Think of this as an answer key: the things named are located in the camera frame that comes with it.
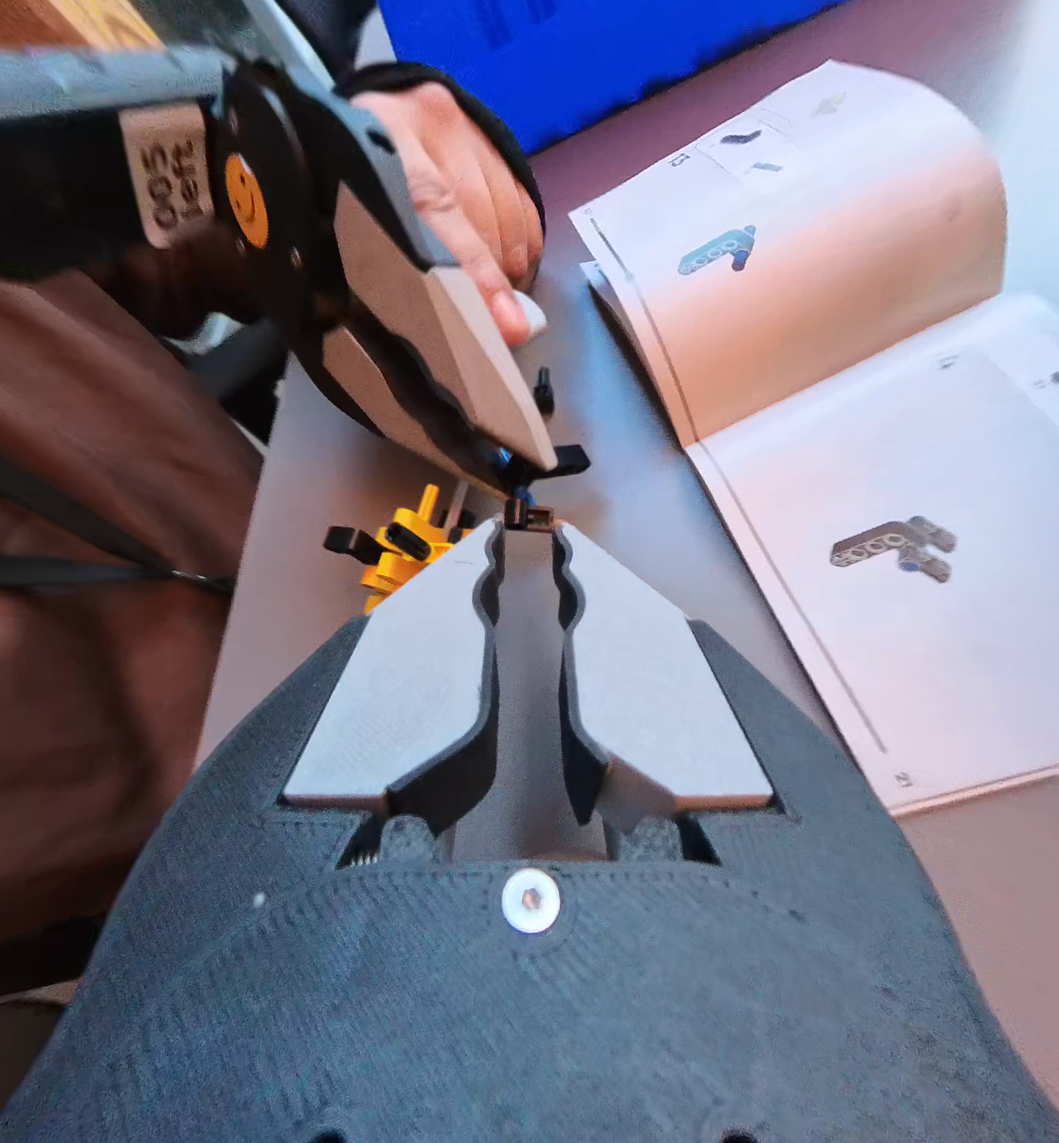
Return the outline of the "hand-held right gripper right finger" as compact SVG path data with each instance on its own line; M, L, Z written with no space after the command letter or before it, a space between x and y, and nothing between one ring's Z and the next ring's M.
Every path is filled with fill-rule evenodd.
M775 794L692 622L572 523L552 534L565 793L580 824L760 809Z

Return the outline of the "black angled lego beam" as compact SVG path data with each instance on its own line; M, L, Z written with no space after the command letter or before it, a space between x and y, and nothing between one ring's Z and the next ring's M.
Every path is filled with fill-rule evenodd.
M536 482L579 475L589 470L589 456L579 445L560 446L554 451L557 464L545 469L512 451L499 450L496 467L498 483L508 495L520 495Z

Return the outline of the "black office chair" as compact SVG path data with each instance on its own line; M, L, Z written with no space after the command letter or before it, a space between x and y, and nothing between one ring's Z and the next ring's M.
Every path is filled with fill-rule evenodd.
M272 323L240 323L212 313L192 337L161 336L159 342L231 419L256 438L268 438L276 417L276 387L289 357Z

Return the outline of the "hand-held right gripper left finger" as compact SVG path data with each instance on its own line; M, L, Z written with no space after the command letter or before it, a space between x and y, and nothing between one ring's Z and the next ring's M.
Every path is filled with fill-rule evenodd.
M503 523L487 520L367 618L281 792L305 808L411 816L434 836L496 774Z

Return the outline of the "blue plastic bin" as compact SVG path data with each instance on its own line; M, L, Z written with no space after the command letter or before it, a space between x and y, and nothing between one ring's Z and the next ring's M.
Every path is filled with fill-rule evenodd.
M451 77L533 153L836 1L382 1L395 56Z

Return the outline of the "yellow lego assembly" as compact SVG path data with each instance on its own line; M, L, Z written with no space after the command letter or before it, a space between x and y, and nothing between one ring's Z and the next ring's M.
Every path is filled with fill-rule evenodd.
M436 515L440 489L428 483L417 507L396 507L375 534L347 526L327 529L323 549L364 567L360 584L366 590L367 616L472 533L478 518L465 507L468 491L470 483L458 481L447 507Z

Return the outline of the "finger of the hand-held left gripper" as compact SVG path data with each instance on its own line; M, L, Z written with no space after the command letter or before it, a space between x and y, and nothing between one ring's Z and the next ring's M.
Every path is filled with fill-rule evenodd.
M516 490L516 459L470 423L404 339L375 323L340 323L323 337L322 361L384 438L498 498Z
M415 231L433 257L430 267L418 266L340 185L335 235L353 296L414 350L431 392L471 435L545 473L556 470L549 431L476 282L422 219L415 219Z

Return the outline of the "white instruction booklet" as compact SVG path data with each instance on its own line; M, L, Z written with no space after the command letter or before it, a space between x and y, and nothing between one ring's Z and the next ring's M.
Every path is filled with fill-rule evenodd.
M569 217L886 809L1059 776L1059 313L974 123L827 61Z

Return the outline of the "person's left hand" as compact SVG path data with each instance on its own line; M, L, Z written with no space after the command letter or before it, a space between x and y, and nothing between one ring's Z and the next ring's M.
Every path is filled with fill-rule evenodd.
M524 344L530 323L519 294L533 283L544 249L526 186L442 83L359 93L352 104L390 135L416 214L478 286L505 343Z

